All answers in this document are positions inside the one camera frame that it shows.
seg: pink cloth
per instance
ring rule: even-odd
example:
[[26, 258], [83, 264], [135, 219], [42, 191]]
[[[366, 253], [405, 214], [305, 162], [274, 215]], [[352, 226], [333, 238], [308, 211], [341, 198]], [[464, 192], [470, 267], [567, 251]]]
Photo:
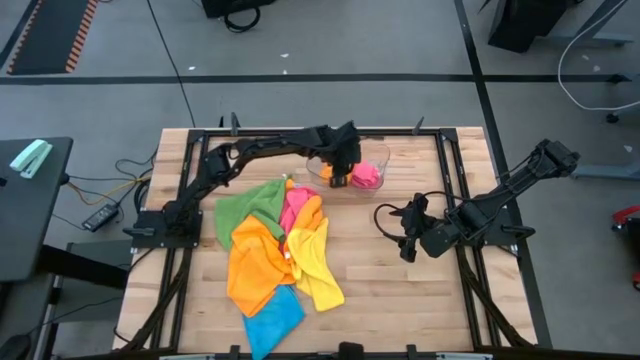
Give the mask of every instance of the pink cloth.
[[300, 209], [304, 204], [312, 197], [316, 192], [308, 187], [295, 187], [287, 191], [284, 197], [284, 205], [282, 207], [282, 214], [280, 215], [280, 226], [284, 230], [284, 233], [289, 235], [293, 224], [296, 222], [296, 217], [300, 213]]
[[366, 162], [356, 164], [353, 167], [352, 174], [351, 184], [359, 188], [375, 188], [380, 182], [380, 171], [378, 171], [378, 168]]

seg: crumpled cloth pile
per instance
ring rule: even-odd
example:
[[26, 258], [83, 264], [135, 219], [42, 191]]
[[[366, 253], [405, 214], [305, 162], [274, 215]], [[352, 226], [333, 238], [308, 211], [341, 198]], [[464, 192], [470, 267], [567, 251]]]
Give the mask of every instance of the crumpled cloth pile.
[[326, 261], [329, 219], [312, 189], [273, 180], [216, 201], [214, 214], [218, 240], [229, 251], [227, 295], [243, 314], [254, 360], [302, 322], [293, 284], [316, 311], [344, 304]]

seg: orange cloth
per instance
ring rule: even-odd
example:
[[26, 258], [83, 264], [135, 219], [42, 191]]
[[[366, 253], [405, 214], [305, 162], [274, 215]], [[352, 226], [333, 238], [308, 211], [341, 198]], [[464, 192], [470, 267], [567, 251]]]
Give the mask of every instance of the orange cloth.
[[293, 284], [295, 279], [291, 265], [278, 250], [279, 242], [255, 216], [247, 216], [231, 238], [227, 295], [243, 314], [252, 317], [273, 297], [276, 286]]
[[322, 212], [322, 198], [320, 195], [314, 195], [302, 206], [296, 221], [293, 223], [293, 229], [309, 229], [316, 230], [320, 222], [324, 218]]
[[[325, 165], [322, 170], [320, 170], [320, 177], [327, 180], [327, 184], [329, 183], [329, 179], [333, 176], [333, 166]], [[351, 174], [347, 174], [347, 183], [351, 183]]]

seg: black floor stripe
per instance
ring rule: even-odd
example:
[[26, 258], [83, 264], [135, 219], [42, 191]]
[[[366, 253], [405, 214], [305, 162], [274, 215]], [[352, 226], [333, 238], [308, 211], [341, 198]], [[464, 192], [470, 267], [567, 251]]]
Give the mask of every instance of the black floor stripe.
[[33, 9], [36, 7], [37, 3], [38, 3], [38, 0], [31, 0], [29, 2], [29, 5], [27, 5], [27, 8], [24, 10], [24, 13], [22, 13], [22, 17], [20, 18], [20, 21], [18, 22], [16, 27], [13, 29], [13, 32], [11, 33], [11, 37], [9, 37], [9, 40], [4, 45], [4, 48], [0, 53], [0, 68], [9, 59], [9, 55], [11, 55], [11, 51], [13, 50], [13, 47], [16, 45], [16, 42], [18, 42], [18, 40], [20, 39], [20, 35], [22, 35], [22, 30], [24, 30], [24, 27], [27, 25], [27, 22], [31, 17], [31, 13], [33, 12]]
[[[467, 49], [469, 62], [471, 64], [471, 70], [473, 71], [474, 82], [476, 85], [476, 90], [478, 91], [480, 106], [482, 107], [482, 113], [484, 114], [485, 125], [489, 135], [489, 142], [491, 143], [493, 155], [496, 160], [496, 167], [498, 168], [499, 173], [504, 173], [508, 170], [507, 160], [504, 155], [504, 149], [502, 147], [502, 141], [500, 140], [500, 134], [498, 133], [498, 126], [493, 114], [493, 108], [491, 107], [491, 101], [489, 99], [489, 93], [487, 92], [485, 79], [482, 75], [482, 69], [480, 67], [480, 61], [476, 52], [476, 46], [473, 42], [471, 28], [469, 27], [469, 22], [467, 20], [467, 14], [465, 12], [462, 0], [454, 0], [454, 4], [456, 7], [456, 12], [458, 14], [458, 20], [460, 21], [460, 29], [462, 30], [462, 35], [464, 37], [464, 43]], [[511, 203], [507, 204], [507, 207], [510, 211], [512, 221], [516, 224], [521, 224], [522, 220], [518, 204], [515, 201], [512, 201]], [[551, 348], [551, 336], [549, 334], [547, 320], [544, 316], [542, 299], [540, 298], [538, 284], [536, 283], [529, 248], [526, 241], [518, 244], [518, 247], [520, 250], [520, 259], [518, 261], [518, 265], [522, 272], [522, 280], [524, 283], [538, 344], [545, 348]]]
[[[563, 81], [605, 82], [612, 75], [564, 75]], [[184, 84], [260, 84], [323, 82], [455, 82], [556, 83], [556, 75], [472, 75], [472, 74], [306, 74], [306, 75], [196, 75], [183, 76]], [[0, 77], [0, 85], [144, 85], [177, 84], [175, 76], [105, 77]]]

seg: wooden tabletop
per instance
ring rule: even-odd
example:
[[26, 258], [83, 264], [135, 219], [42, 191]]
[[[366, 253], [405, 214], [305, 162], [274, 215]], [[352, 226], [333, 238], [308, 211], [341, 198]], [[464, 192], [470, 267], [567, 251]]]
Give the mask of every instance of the wooden tabletop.
[[[163, 131], [147, 209], [161, 209], [175, 199], [187, 132], [188, 129]], [[482, 128], [458, 128], [458, 137], [471, 194], [493, 189], [496, 180]], [[229, 140], [219, 138], [216, 142]], [[375, 352], [405, 351], [406, 344], [416, 344], [418, 351], [471, 350], [455, 252], [433, 259], [418, 248], [416, 262], [406, 263], [399, 257], [397, 245], [383, 237], [373, 224], [373, 211], [380, 203], [404, 206], [414, 192], [444, 189], [435, 141], [426, 136], [363, 140], [369, 141], [384, 142], [391, 150], [385, 183], [374, 197], [317, 188], [329, 218], [328, 264], [346, 302], [317, 313], [311, 298], [298, 292], [306, 317], [275, 352], [335, 351], [341, 341], [361, 343], [366, 351]], [[194, 149], [194, 159], [198, 151]], [[452, 167], [453, 157], [448, 155]], [[249, 352], [241, 313], [226, 294], [228, 253], [216, 240], [215, 200], [242, 193], [282, 174], [292, 174], [296, 182], [310, 184], [305, 161], [295, 155], [256, 160], [228, 188], [216, 189], [201, 202], [202, 239], [193, 253], [189, 273], [180, 352], [228, 352], [234, 344], [240, 345], [242, 352]], [[429, 200], [428, 213], [442, 217], [444, 198], [434, 196]], [[387, 231], [402, 234], [398, 218], [385, 215], [380, 222]], [[495, 303], [523, 337], [535, 342], [515, 257], [490, 247], [483, 253]], [[118, 332], [125, 338], [135, 334], [157, 302], [165, 254], [166, 250], [156, 249], [129, 277], [118, 324]], [[483, 342], [488, 344], [486, 320], [477, 299], [476, 307]], [[168, 344], [172, 311], [169, 308], [169, 316], [165, 317], [162, 344]], [[116, 338], [114, 348], [121, 346], [123, 342]]]

